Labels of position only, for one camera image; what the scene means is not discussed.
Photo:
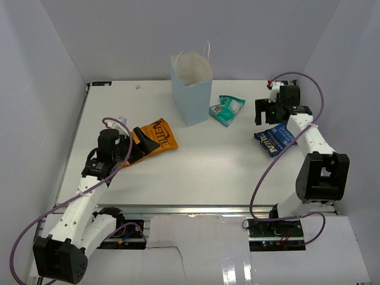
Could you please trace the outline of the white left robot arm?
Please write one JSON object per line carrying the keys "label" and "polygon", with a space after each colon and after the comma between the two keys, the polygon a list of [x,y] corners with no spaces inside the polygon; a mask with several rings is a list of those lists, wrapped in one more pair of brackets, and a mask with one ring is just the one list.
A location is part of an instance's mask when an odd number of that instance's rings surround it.
{"label": "white left robot arm", "polygon": [[121,218],[105,210],[96,216],[93,212],[118,168],[160,147],[139,127],[133,133],[137,142],[120,129],[100,131],[97,147],[87,156],[74,199],[65,203],[63,215],[47,236],[37,238],[33,244],[39,276],[78,284],[94,250],[109,235],[118,237],[124,233]]}

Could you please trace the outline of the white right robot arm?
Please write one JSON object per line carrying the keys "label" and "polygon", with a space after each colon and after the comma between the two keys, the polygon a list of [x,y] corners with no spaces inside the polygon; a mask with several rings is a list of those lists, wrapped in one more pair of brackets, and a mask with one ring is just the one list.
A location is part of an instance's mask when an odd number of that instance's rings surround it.
{"label": "white right robot arm", "polygon": [[339,201],[349,171],[348,155],[336,152],[314,124],[312,111],[300,104],[300,88],[285,81],[269,81],[267,99],[255,101],[255,123],[272,127],[254,134],[270,157],[279,157],[289,145],[296,144],[304,161],[295,181],[294,192],[269,213],[269,232],[277,237],[290,229],[285,217],[300,218],[313,209],[314,204]]}

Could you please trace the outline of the orange Kettle chips bag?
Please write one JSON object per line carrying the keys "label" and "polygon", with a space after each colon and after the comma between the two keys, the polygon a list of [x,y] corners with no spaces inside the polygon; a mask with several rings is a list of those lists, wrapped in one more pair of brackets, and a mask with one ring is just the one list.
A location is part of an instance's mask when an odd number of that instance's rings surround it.
{"label": "orange Kettle chips bag", "polygon": [[[170,129],[169,124],[163,118],[160,118],[149,125],[142,126],[139,128],[143,131],[143,133],[145,133],[146,136],[159,143],[160,147],[154,150],[153,152],[148,153],[145,157],[143,157],[141,160],[137,162],[126,162],[125,166],[131,166],[133,164],[143,161],[144,159],[156,156],[166,151],[178,149],[179,146],[176,142],[175,136],[172,130]],[[132,139],[137,143],[138,138],[135,138],[133,131],[131,132],[131,135]]]}

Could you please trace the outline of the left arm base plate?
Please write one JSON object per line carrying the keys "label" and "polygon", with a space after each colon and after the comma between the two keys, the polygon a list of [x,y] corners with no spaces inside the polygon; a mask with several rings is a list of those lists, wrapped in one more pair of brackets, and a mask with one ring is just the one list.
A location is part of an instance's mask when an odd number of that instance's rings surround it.
{"label": "left arm base plate", "polygon": [[125,222],[136,223],[141,230],[137,226],[129,224],[110,239],[102,242],[98,249],[144,250],[146,245],[143,239],[144,220],[126,220]]}

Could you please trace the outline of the blue Kettle chips bag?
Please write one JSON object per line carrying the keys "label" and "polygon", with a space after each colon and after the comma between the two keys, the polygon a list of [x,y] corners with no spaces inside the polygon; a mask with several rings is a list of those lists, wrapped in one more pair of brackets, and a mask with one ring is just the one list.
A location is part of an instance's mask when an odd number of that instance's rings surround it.
{"label": "blue Kettle chips bag", "polygon": [[279,155],[293,140],[293,134],[282,123],[265,131],[254,133],[254,138],[270,157]]}

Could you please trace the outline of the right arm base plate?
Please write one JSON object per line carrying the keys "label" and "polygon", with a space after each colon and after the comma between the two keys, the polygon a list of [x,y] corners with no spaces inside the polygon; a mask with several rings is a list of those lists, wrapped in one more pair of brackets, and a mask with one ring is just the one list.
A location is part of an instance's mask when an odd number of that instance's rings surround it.
{"label": "right arm base plate", "polygon": [[261,222],[245,219],[251,252],[305,251],[305,238],[300,221]]}

